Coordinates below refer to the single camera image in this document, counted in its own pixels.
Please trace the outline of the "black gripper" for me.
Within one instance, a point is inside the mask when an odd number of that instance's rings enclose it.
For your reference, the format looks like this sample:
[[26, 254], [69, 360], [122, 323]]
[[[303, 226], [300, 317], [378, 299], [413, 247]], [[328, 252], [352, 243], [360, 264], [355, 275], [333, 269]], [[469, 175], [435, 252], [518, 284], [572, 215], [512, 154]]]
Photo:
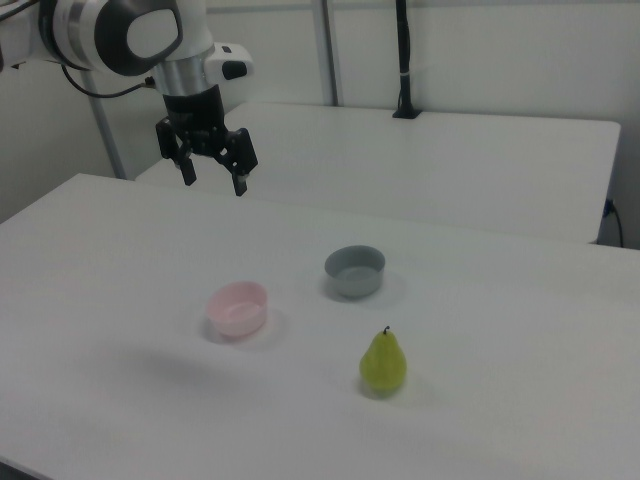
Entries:
[[184, 184], [196, 181], [191, 153], [215, 156], [231, 174], [234, 193], [243, 196], [247, 179], [258, 165], [250, 133], [229, 131], [219, 86], [191, 96], [163, 96], [167, 117], [156, 124], [160, 154], [180, 170]]

